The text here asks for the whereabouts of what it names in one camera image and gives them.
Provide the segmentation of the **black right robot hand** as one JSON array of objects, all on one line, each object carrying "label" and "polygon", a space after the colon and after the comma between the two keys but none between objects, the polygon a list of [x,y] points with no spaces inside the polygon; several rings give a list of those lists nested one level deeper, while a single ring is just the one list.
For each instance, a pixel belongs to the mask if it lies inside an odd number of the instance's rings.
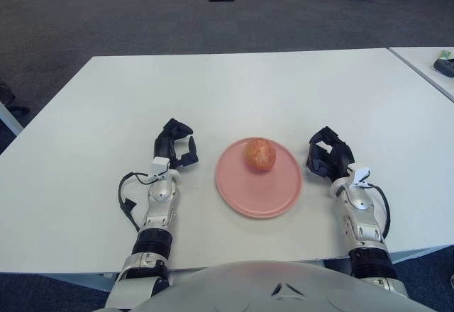
[{"label": "black right robot hand", "polygon": [[355,162],[350,147],[329,127],[322,128],[310,139],[306,166],[312,173],[328,178],[332,192],[341,187],[371,187],[367,182],[370,169]]}]

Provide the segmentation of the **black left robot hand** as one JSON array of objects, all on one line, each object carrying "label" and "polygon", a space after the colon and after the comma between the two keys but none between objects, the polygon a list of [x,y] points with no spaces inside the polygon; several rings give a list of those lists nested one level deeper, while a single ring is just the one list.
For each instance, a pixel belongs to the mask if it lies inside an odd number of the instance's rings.
[{"label": "black left robot hand", "polygon": [[[174,118],[171,118],[164,125],[154,142],[154,158],[152,162],[152,175],[154,177],[162,177],[170,169],[177,169],[180,166],[186,167],[199,161],[192,134],[193,130],[189,126]],[[187,136],[189,136],[189,151],[178,159],[175,152],[175,142]]]}]

